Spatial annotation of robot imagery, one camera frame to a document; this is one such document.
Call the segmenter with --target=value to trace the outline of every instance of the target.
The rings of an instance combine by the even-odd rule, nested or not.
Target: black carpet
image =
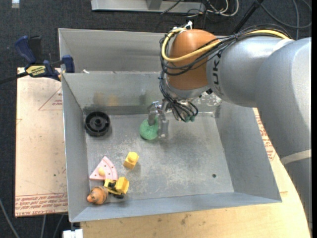
[[[312,0],[305,0],[310,6]],[[200,15],[191,18],[195,28],[203,28],[216,35],[229,35],[247,12],[254,0],[239,0],[240,8],[234,17]],[[300,0],[296,0],[300,25],[308,25],[311,12]],[[296,11],[292,0],[265,0],[264,5],[275,17],[288,25],[296,25]],[[20,8],[12,8],[12,0],[0,0],[0,80],[16,74],[16,68],[26,65],[14,49],[14,42],[23,35],[42,36],[42,57],[40,60],[59,59],[58,28],[101,29],[119,31],[167,32],[175,25],[186,22],[185,15],[140,12],[92,12],[91,0],[20,0]],[[262,8],[250,17],[244,27],[274,23]],[[284,27],[292,38],[301,39],[312,35],[312,28]],[[15,119],[16,82],[0,85],[0,198],[21,238],[40,237],[43,216],[14,218],[15,178]],[[51,238],[61,215],[48,215],[44,237]],[[65,216],[60,231],[70,229]],[[14,237],[3,212],[0,210],[0,237]]]

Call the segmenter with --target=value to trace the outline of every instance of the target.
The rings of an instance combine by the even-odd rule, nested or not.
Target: yellow clamp label
[[[35,76],[38,76],[40,74],[44,74],[46,72],[46,68],[45,66],[43,65],[33,65],[33,66],[30,66],[26,69],[26,72],[35,77]]]

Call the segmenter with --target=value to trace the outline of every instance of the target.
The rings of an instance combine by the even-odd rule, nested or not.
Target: blue clamp
[[[62,60],[63,64],[65,64],[65,66],[66,66],[66,72],[68,72],[68,73],[75,72],[74,60],[70,55],[64,55],[61,60]]]
[[[14,46],[15,46],[16,51],[19,53],[19,55],[26,58],[26,60],[28,61],[28,64],[26,65],[25,70],[27,68],[35,65],[36,57],[34,56],[32,50],[30,49],[28,37],[26,35],[19,38],[15,42]],[[68,72],[68,73],[75,72],[74,60],[70,55],[63,56],[61,62],[63,62],[63,64],[65,64],[66,72]],[[43,70],[43,72],[38,73],[38,75],[34,75],[32,73],[29,73],[29,75],[32,77],[47,77],[47,78],[51,78],[51,79],[55,79],[55,80],[60,81],[60,77],[59,77],[60,73],[51,67],[49,61],[45,60],[43,62],[43,65],[45,66],[45,70]]]
[[[16,51],[19,53],[20,56],[24,57],[29,64],[33,64],[36,61],[36,58],[29,47],[29,40],[28,37],[22,36],[14,43]]]

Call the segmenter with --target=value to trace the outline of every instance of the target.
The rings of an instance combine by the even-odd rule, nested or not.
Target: yellow cable
[[[257,34],[257,33],[273,34],[273,35],[275,35],[277,37],[280,37],[282,39],[289,39],[289,37],[286,36],[285,34],[282,34],[280,32],[274,31],[274,30],[255,30],[255,31],[252,31],[250,33],[247,33],[246,35],[248,35],[248,34]]]
[[[171,37],[173,37],[174,34],[180,32],[180,31],[183,31],[185,28],[176,28],[174,30],[172,30],[168,35],[167,37],[165,38],[164,42],[163,42],[163,45],[162,45],[162,57],[166,60],[166,61],[169,61],[169,62],[178,62],[178,61],[182,61],[182,60],[185,60],[185,59],[188,59],[188,58],[191,58],[195,55],[198,55],[200,54],[201,52],[206,52],[206,51],[209,51],[211,50],[214,46],[216,46],[219,42],[221,42],[221,40],[218,40],[218,41],[215,41],[215,42],[212,42],[210,43],[209,45],[203,47],[203,48],[200,48],[198,50],[195,50],[189,54],[186,54],[182,57],[178,57],[178,58],[169,58],[166,54],[165,54],[165,47],[168,43],[168,41],[170,40]],[[274,30],[255,30],[255,31],[252,31],[250,33],[247,33],[246,35],[248,34],[255,34],[255,33],[267,33],[267,34],[272,34],[272,35],[275,35],[277,37],[280,37],[282,39],[289,39],[289,37],[287,37],[286,35],[280,33],[280,32],[277,32],[277,31],[274,31]]]

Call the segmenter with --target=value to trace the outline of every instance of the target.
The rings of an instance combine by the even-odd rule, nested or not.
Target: yellow toy block
[[[119,180],[115,184],[115,190],[126,194],[129,188],[129,181],[126,177],[119,177]]]
[[[135,165],[137,164],[138,159],[139,159],[139,155],[137,153],[129,152],[128,156],[126,157],[126,159],[125,159],[125,161],[123,163],[123,165],[126,168],[133,169],[135,167]]]

